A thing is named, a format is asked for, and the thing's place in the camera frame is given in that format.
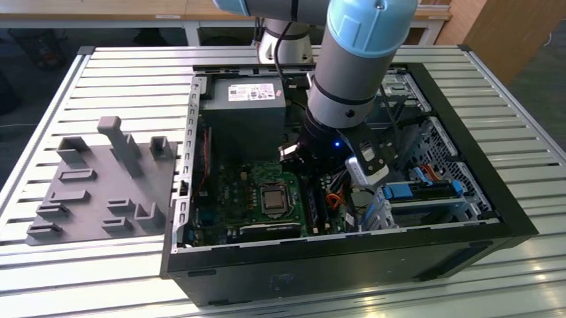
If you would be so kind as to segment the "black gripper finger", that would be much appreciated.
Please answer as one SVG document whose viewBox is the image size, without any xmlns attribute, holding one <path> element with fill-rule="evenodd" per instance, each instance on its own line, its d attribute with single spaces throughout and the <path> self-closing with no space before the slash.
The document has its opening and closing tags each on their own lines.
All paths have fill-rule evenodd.
<svg viewBox="0 0 566 318">
<path fill-rule="evenodd" d="M 298 166 L 305 164 L 304 149 L 301 143 L 280 147 L 280 163 L 284 166 Z"/>
</svg>

